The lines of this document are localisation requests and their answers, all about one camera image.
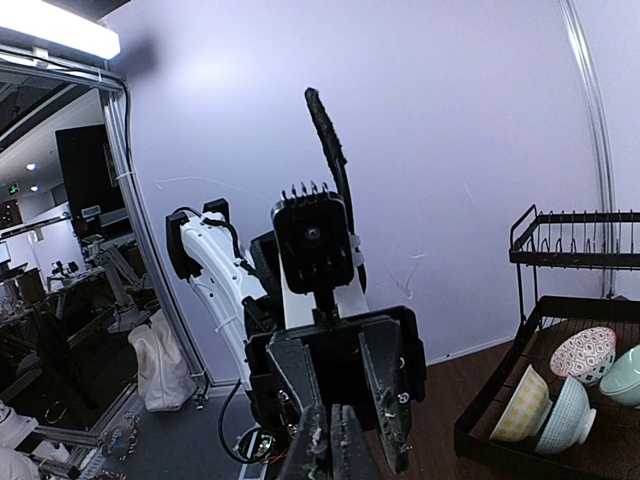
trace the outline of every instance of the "bowl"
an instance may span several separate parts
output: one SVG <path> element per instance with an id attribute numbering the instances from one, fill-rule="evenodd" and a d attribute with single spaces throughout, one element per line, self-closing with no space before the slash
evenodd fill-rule
<path id="1" fill-rule="evenodd" d="M 600 382 L 600 391 L 620 405 L 640 407 L 640 345 L 613 364 Z"/>
<path id="2" fill-rule="evenodd" d="M 551 356 L 549 366 L 559 377 L 573 377 L 587 386 L 603 378 L 616 359 L 616 332 L 593 327 L 564 341 Z"/>
<path id="3" fill-rule="evenodd" d="M 552 406 L 547 383 L 529 365 L 489 440 L 521 442 L 536 435 Z"/>
<path id="4" fill-rule="evenodd" d="M 589 406 L 584 386 L 575 378 L 567 377 L 542 431 L 536 453 L 552 455 L 575 443 L 582 445 L 589 436 L 596 413 L 595 408 Z"/>

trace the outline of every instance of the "camera lens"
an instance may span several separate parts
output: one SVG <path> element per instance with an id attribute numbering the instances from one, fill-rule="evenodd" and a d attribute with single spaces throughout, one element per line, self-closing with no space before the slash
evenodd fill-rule
<path id="1" fill-rule="evenodd" d="M 320 232 L 320 229 L 318 227 L 309 227 L 304 232 L 304 236 L 310 242 L 315 242 L 320 239 L 322 233 Z"/>

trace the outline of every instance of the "mint green bowl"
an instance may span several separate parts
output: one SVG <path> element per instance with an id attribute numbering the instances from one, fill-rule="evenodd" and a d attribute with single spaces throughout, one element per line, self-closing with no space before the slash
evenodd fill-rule
<path id="1" fill-rule="evenodd" d="M 620 405 L 640 407 L 640 345 L 613 364 L 600 381 L 600 391 Z"/>

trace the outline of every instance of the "dish rack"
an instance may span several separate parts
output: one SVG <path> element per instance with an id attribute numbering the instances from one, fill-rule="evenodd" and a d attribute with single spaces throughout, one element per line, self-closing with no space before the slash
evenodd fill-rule
<path id="1" fill-rule="evenodd" d="M 532 221 L 524 228 L 525 220 Z M 584 445 L 550 456 L 534 453 L 540 437 L 520 443 L 495 443 L 489 435 L 528 365 L 545 379 L 557 399 L 563 379 L 549 360 L 564 340 L 586 328 L 607 326 L 618 337 L 616 355 L 640 343 L 640 302 L 571 297 L 538 297 L 537 268 L 639 270 L 634 232 L 640 214 L 545 214 L 532 206 L 511 228 L 510 261 L 516 264 L 521 324 L 513 345 L 454 426 L 456 454 L 523 477 L 563 479 L 640 479 L 640 411 L 621 407 L 587 389 L 598 410 Z M 522 267 L 533 269 L 535 307 L 526 317 Z"/>

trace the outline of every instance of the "black cable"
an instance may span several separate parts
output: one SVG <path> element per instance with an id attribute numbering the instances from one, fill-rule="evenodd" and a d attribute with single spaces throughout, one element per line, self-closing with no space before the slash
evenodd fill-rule
<path id="1" fill-rule="evenodd" d="M 193 207 L 180 207 L 180 208 L 176 208 L 173 211 L 173 213 L 178 213 L 178 212 L 191 212 L 196 217 L 202 217 L 202 214 L 199 211 L 197 211 L 195 208 L 193 208 Z"/>
<path id="2" fill-rule="evenodd" d="M 226 440 L 224 439 L 224 431 L 223 431 L 223 428 L 224 428 L 224 415 L 227 412 L 227 408 L 229 407 L 229 404 L 231 403 L 231 400 L 233 400 L 233 397 L 238 392 L 238 389 L 240 388 L 240 385 L 242 385 L 242 381 L 240 379 L 238 379 L 238 382 L 236 383 L 235 387 L 233 387 L 233 389 L 231 390 L 231 393 L 229 393 L 229 396 L 226 398 L 226 400 L 222 404 L 222 408 L 220 409 L 220 415 L 218 416 L 218 438 L 220 439 L 220 445 L 222 445 L 222 449 L 224 450 L 224 453 L 226 453 L 229 457 L 231 457 L 233 460 L 235 460 L 238 463 L 242 463 L 242 464 L 245 464 L 245 465 L 251 465 L 251 464 L 254 464 L 254 463 L 261 462 L 262 460 L 267 458 L 269 456 L 269 453 L 271 452 L 271 449 L 269 449 L 264 454 L 262 454 L 262 455 L 260 455 L 258 457 L 255 457 L 255 458 L 249 458 L 249 459 L 242 458 L 242 457 L 237 456 L 235 453 L 233 453 L 231 451 L 231 449 L 227 445 Z M 252 435 L 256 431 L 257 431 L 256 429 L 249 430 L 247 433 L 245 433 L 245 435 L 243 436 L 243 439 L 247 435 Z"/>
<path id="3" fill-rule="evenodd" d="M 207 217 L 202 217 L 202 223 L 205 225 L 209 225 L 211 227 L 222 227 L 226 228 L 231 234 L 232 244 L 233 244 L 233 255 L 240 260 L 240 267 L 244 268 L 249 275 L 253 275 L 257 277 L 256 269 L 251 266 L 249 262 L 247 262 L 240 251 L 240 238 L 238 237 L 238 231 L 235 229 L 233 225 L 225 220 L 214 220 Z"/>
<path id="4" fill-rule="evenodd" d="M 311 120 L 316 127 L 316 132 L 320 138 L 322 144 L 322 151 L 329 164 L 329 170 L 333 175 L 333 181 L 336 184 L 338 193 L 344 200 L 345 209 L 347 212 L 347 226 L 349 232 L 355 235 L 355 221 L 353 217 L 353 203 L 351 200 L 351 189 L 349 188 L 349 180 L 347 179 L 347 171 L 344 166 L 347 164 L 347 159 L 342 152 L 342 145 L 340 139 L 333 128 L 333 123 L 327 114 L 327 111 L 320 100 L 320 95 L 315 88 L 307 88 L 304 92 L 305 99 L 307 101 L 307 108 L 311 114 Z M 362 291 L 367 291 L 367 271 L 364 265 L 358 267 L 358 280 Z"/>

